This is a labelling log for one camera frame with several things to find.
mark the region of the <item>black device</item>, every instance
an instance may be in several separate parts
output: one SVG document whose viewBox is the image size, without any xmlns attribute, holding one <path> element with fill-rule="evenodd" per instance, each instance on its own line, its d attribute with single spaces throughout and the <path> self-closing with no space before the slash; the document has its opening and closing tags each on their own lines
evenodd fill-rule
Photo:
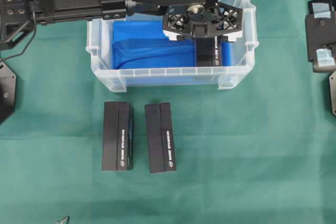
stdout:
<svg viewBox="0 0 336 224">
<path fill-rule="evenodd" d="M 306 16 L 308 61 L 314 72 L 336 71 L 336 0 L 312 0 Z"/>
<path fill-rule="evenodd" d="M 170 103 L 145 106 L 150 173 L 176 171 Z"/>
<path fill-rule="evenodd" d="M 129 102 L 104 105 L 102 170 L 133 169 L 134 109 Z"/>
<path fill-rule="evenodd" d="M 9 58 L 23 54 L 37 25 L 119 19 L 134 13 L 163 16 L 163 30 L 176 40 L 218 36 L 227 40 L 227 35 L 242 30 L 243 22 L 242 9 L 218 0 L 0 0 L 0 50 L 12 49 L 33 33 L 23 52 Z"/>
</svg>

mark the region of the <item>blue liner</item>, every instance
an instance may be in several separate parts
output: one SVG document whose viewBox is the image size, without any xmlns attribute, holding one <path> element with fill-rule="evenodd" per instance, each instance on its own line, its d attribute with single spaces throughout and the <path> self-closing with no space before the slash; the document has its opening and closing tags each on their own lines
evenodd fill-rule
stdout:
<svg viewBox="0 0 336 224">
<path fill-rule="evenodd" d="M 196 67 L 193 40 L 170 41 L 162 22 L 114 22 L 112 69 Z M 231 66 L 229 43 L 222 43 L 223 66 Z"/>
</svg>

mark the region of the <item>black rectangular box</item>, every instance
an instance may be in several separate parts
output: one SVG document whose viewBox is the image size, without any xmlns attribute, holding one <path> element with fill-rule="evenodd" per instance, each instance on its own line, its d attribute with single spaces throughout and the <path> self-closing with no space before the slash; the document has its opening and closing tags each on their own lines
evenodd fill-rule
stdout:
<svg viewBox="0 0 336 224">
<path fill-rule="evenodd" d="M 105 103 L 102 170 L 133 169 L 133 122 L 130 103 Z"/>
<path fill-rule="evenodd" d="M 150 173 L 176 171 L 170 103 L 145 106 Z"/>
<path fill-rule="evenodd" d="M 196 55 L 198 67 L 221 67 L 222 36 L 196 39 Z"/>
</svg>

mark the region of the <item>black bracket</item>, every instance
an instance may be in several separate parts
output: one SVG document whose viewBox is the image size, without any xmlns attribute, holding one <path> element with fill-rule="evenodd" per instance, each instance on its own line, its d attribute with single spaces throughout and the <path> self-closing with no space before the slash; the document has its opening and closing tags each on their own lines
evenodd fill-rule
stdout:
<svg viewBox="0 0 336 224">
<path fill-rule="evenodd" d="M 16 75 L 0 63 L 0 124 L 15 111 Z"/>
<path fill-rule="evenodd" d="M 11 49 L 32 32 L 29 0 L 0 0 L 0 50 Z"/>
<path fill-rule="evenodd" d="M 335 0 L 313 0 L 306 16 L 308 61 L 314 72 L 336 71 Z"/>
</svg>

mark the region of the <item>green cloth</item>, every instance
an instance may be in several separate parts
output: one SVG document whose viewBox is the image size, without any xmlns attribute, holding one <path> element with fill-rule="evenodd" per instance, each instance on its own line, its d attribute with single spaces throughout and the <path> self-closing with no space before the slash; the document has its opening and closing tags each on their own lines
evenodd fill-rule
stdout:
<svg viewBox="0 0 336 224">
<path fill-rule="evenodd" d="M 256 66 L 228 91 L 114 94 L 90 69 L 86 22 L 38 27 L 8 62 L 17 111 L 0 126 L 1 223 L 335 223 L 336 118 L 328 75 L 307 63 L 307 1 L 251 0 Z M 101 171 L 104 101 L 135 108 L 131 172 Z M 172 105 L 175 174 L 149 174 L 144 105 L 153 102 Z"/>
</svg>

